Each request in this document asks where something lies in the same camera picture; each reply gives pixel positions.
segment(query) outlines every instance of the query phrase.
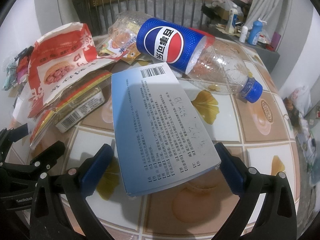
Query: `pepsi bottle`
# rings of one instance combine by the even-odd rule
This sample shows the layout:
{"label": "pepsi bottle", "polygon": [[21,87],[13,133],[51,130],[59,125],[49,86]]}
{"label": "pepsi bottle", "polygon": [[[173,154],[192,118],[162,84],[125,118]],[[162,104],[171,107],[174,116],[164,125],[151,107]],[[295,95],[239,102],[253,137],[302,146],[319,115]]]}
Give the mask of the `pepsi bottle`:
{"label": "pepsi bottle", "polygon": [[136,46],[213,93],[240,93],[251,103],[262,94],[261,84],[248,76],[237,52],[214,37],[136,11],[120,13],[108,33],[119,47]]}

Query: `gray curtain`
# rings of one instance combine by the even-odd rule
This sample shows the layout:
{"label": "gray curtain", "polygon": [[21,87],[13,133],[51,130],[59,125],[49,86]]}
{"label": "gray curtain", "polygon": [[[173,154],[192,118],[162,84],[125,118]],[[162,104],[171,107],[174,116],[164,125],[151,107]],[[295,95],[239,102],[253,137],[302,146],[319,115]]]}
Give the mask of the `gray curtain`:
{"label": "gray curtain", "polygon": [[258,18],[268,22],[264,29],[270,38],[276,29],[283,0],[253,0],[245,26],[252,29],[252,24]]}

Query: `blue gripper pad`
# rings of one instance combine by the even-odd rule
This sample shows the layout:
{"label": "blue gripper pad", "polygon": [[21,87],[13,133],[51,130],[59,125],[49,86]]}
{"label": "blue gripper pad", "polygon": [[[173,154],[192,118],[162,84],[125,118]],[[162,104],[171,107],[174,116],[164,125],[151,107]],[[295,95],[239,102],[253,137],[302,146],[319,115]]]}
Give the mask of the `blue gripper pad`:
{"label": "blue gripper pad", "polygon": [[111,163],[113,155],[111,146],[104,144],[93,157],[93,163],[80,179],[81,194],[84,198],[93,194],[103,173]]}
{"label": "blue gripper pad", "polygon": [[244,174],[239,169],[246,169],[240,158],[232,156],[222,143],[214,145],[221,159],[220,170],[232,193],[241,197],[244,194]]}

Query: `pepsi logo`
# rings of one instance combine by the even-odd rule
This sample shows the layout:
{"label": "pepsi logo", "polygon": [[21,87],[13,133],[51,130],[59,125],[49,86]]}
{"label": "pepsi logo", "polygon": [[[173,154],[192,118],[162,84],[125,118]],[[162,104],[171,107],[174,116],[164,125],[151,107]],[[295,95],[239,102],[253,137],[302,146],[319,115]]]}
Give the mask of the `pepsi logo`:
{"label": "pepsi logo", "polygon": [[180,58],[183,45],[181,33],[166,26],[151,29],[144,38],[146,51],[151,56],[169,64],[175,63]]}

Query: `wall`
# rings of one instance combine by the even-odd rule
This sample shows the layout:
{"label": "wall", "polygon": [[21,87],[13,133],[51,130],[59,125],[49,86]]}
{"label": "wall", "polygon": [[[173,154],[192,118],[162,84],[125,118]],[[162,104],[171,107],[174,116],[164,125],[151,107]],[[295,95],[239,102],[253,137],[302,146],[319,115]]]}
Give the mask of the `wall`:
{"label": "wall", "polygon": [[[38,26],[34,0],[16,0],[0,27],[0,63],[15,57],[24,48],[32,46],[41,37]],[[0,71],[0,86],[2,87],[6,72]],[[8,91],[0,90],[1,117],[0,130],[11,120],[15,98],[8,98]]]}
{"label": "wall", "polygon": [[289,16],[285,12],[281,13],[282,18],[288,18],[285,31],[282,36],[277,52],[280,58],[271,72],[273,82],[284,96],[289,90],[292,81],[287,80],[293,68],[297,64],[300,54],[305,46],[311,21],[313,18],[313,5],[310,0],[287,0],[291,6],[284,6],[283,9],[289,11]]}
{"label": "wall", "polygon": [[313,8],[312,21],[306,43],[304,44],[294,68],[279,90],[282,98],[289,96],[293,90],[300,86],[308,85],[312,88],[320,76],[319,26],[320,16],[316,9]]}

